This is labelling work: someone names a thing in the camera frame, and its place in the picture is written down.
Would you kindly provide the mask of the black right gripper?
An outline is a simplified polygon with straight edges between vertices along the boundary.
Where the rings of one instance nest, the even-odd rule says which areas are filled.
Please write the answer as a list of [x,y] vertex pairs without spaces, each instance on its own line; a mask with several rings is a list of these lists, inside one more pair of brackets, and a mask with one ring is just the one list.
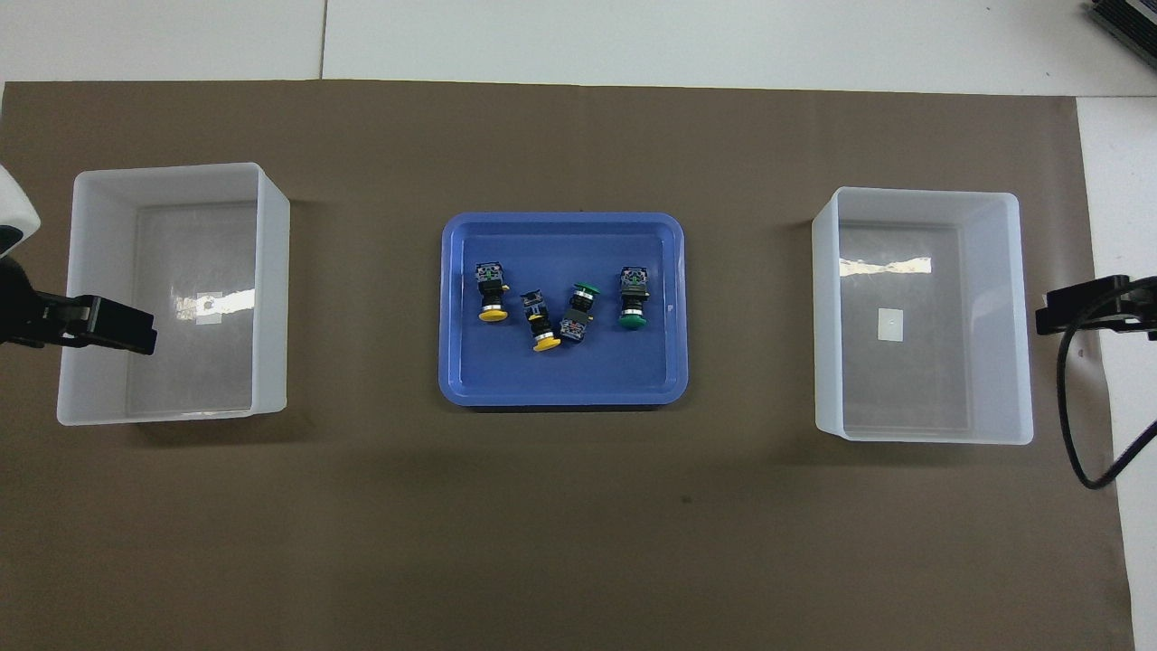
[[[1045,294],[1045,305],[1036,312],[1037,334],[1062,334],[1091,302],[1117,291],[1132,278],[1106,276],[1054,289]],[[1088,315],[1078,330],[1112,330],[1120,334],[1145,333],[1156,342],[1156,278],[1140,278],[1129,283],[1129,291],[1112,297],[1106,305]]]

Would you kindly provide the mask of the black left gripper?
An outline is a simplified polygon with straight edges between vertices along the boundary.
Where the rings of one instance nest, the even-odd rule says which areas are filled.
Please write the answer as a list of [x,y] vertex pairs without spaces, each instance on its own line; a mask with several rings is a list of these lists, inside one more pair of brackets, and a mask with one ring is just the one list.
[[[89,342],[78,338],[76,323],[89,310]],[[42,349],[47,343],[80,349],[89,343],[108,349],[152,355],[157,331],[155,316],[113,299],[81,299],[38,293],[13,257],[1,259],[1,342]]]

